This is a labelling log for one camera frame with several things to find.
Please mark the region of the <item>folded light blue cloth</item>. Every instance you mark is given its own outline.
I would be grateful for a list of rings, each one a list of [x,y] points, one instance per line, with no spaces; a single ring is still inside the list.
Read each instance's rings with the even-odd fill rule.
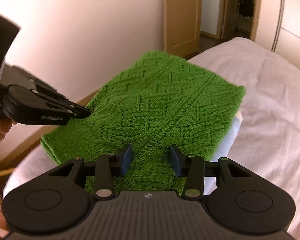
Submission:
[[[227,157],[230,151],[230,148],[233,146],[235,139],[239,133],[239,129],[243,117],[241,112],[237,112],[230,129],[227,134],[223,137],[219,143],[217,150],[214,152],[213,157],[210,159],[211,162],[217,162],[221,157]],[[216,179],[214,177],[205,177],[204,180],[204,195],[210,194],[216,188]]]

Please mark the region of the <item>white bed duvet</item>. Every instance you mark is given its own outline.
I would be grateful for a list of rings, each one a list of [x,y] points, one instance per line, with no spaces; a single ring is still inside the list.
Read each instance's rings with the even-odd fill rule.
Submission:
[[[296,203],[288,229],[300,239],[300,70],[245,38],[234,38],[187,62],[245,88],[243,121],[228,157],[287,191]],[[10,176],[4,194],[58,165],[42,145]]]

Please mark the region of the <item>white sliding wardrobe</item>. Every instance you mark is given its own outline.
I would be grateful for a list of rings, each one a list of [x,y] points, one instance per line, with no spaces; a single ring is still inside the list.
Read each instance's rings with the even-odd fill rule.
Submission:
[[[300,70],[300,0],[255,0],[251,40]]]

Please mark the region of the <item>wooden door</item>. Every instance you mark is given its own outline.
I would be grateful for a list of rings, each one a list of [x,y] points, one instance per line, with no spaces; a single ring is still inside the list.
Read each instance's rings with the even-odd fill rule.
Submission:
[[[185,57],[199,49],[202,0],[163,0],[164,51]]]

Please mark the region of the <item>green knitted vest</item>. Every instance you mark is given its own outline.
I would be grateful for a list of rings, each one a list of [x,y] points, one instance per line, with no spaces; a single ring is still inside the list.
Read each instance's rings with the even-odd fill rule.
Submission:
[[[104,85],[87,107],[85,119],[71,119],[42,136],[50,158],[62,164],[74,157],[94,161],[125,144],[133,160],[125,176],[113,180],[120,191],[181,192],[168,163],[168,148],[210,160],[239,110],[245,88],[162,51],[142,55]]]

